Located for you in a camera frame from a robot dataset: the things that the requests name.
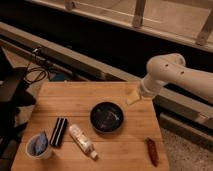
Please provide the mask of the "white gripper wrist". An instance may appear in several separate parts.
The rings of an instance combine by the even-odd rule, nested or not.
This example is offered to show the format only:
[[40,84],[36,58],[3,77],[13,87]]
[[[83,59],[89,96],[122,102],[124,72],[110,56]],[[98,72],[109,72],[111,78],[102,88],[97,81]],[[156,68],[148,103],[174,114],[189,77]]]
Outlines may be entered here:
[[134,104],[141,99],[141,96],[144,98],[155,98],[159,92],[160,85],[156,81],[151,78],[143,78],[140,81],[139,91],[137,89],[133,90],[127,96],[126,103],[128,105]]

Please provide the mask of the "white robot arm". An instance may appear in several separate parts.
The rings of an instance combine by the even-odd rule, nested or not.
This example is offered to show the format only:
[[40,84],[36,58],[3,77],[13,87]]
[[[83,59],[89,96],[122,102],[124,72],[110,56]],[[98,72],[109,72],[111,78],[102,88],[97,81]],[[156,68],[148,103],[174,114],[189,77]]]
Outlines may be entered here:
[[167,84],[179,86],[213,104],[213,73],[187,68],[181,54],[152,57],[148,60],[146,69],[146,76],[127,96],[128,105],[142,97],[155,98]]

